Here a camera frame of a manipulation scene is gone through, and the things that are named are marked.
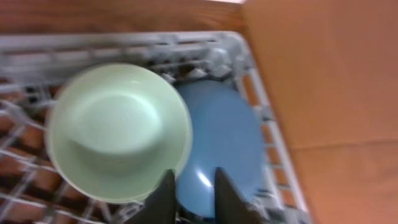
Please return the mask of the grey dishwasher rack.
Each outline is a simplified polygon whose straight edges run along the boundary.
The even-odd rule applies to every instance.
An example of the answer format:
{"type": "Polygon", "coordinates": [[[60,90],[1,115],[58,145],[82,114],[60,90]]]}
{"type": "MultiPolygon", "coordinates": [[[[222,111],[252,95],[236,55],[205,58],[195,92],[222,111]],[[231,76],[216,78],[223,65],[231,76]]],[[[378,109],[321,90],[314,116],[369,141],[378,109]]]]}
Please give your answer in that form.
{"type": "MultiPolygon", "coordinates": [[[[248,202],[239,196],[241,201],[261,223],[311,222],[245,39],[236,32],[204,31],[2,36],[2,223],[124,223],[144,208],[147,198],[118,204],[79,192],[47,154],[45,120],[56,93],[79,72],[106,63],[146,68],[176,90],[203,80],[236,90],[253,109],[266,143],[264,186],[248,202]]],[[[200,217],[177,199],[175,223],[215,223],[215,216],[200,217]]]]}

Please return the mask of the mint green bowl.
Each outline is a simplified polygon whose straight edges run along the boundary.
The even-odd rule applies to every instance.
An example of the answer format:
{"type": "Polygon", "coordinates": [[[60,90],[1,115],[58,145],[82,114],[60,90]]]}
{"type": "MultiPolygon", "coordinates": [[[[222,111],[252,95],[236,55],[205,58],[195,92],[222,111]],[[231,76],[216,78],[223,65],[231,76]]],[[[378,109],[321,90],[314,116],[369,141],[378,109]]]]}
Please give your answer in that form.
{"type": "Polygon", "coordinates": [[[158,74],[128,63],[79,72],[55,95],[45,146],[58,173],[102,202],[147,198],[167,170],[179,175],[193,134],[179,92],[158,74]]]}

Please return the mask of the dark blue bowl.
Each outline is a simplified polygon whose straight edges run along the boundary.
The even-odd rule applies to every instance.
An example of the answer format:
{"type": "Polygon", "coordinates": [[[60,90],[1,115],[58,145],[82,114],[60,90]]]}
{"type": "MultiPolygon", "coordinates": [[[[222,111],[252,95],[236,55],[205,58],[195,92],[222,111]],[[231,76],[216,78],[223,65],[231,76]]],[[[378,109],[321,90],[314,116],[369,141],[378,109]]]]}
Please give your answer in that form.
{"type": "Polygon", "coordinates": [[[226,172],[248,202],[264,186],[266,143],[253,109],[231,87],[203,80],[177,90],[193,128],[192,150],[177,180],[177,199],[189,212],[213,218],[216,168],[226,172]]]}

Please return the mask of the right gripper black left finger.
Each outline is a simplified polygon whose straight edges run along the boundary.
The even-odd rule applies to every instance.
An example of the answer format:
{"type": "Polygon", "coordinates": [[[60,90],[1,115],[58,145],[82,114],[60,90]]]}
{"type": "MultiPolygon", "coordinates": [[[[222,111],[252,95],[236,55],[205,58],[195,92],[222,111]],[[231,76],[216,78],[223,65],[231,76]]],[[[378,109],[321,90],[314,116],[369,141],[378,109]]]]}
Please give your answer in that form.
{"type": "Polygon", "coordinates": [[[144,208],[125,224],[175,224],[177,199],[173,170],[165,171],[156,190],[146,199],[144,208]]]}

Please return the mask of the brown cardboard sheet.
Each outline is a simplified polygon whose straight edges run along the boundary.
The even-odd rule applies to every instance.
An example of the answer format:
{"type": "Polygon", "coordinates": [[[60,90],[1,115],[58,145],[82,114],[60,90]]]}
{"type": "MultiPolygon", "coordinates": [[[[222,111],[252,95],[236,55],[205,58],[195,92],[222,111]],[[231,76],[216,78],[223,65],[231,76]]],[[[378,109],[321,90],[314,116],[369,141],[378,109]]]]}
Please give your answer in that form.
{"type": "Polygon", "coordinates": [[[248,0],[251,41],[316,223],[397,222],[397,0],[248,0]]]}

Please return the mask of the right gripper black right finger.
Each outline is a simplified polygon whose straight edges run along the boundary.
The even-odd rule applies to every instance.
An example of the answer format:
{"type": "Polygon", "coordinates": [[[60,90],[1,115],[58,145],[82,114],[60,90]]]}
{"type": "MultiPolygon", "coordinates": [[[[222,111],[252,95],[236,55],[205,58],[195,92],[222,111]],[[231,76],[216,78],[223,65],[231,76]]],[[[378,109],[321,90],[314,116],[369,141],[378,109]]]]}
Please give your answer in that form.
{"type": "Polygon", "coordinates": [[[228,176],[221,167],[215,170],[215,223],[261,224],[235,192],[228,176]]]}

